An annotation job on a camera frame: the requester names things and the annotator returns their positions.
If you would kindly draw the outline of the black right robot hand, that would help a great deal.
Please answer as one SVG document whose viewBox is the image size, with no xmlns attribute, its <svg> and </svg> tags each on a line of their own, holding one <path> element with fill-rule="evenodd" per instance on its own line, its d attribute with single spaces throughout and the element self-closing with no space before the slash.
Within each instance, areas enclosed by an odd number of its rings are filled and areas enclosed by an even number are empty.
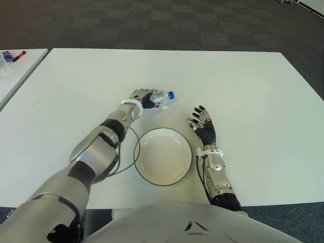
<svg viewBox="0 0 324 243">
<path fill-rule="evenodd" d="M 187 118 L 188 126 L 199 137 L 204 146 L 216 145 L 216 132 L 208 111 L 201 105 L 194 108 L 193 118 Z"/>
</svg>

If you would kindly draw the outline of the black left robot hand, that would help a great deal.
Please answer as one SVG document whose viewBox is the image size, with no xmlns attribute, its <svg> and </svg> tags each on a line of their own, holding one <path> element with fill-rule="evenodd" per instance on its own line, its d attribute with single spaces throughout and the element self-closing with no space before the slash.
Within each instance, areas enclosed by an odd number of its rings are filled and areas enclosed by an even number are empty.
<svg viewBox="0 0 324 243">
<path fill-rule="evenodd" d="M 159 104 L 150 100 L 150 97 L 155 92 L 157 92 L 156 89 L 136 89 L 132 92 L 130 98 L 138 100 L 144 109 L 157 108 L 159 107 Z"/>
</svg>

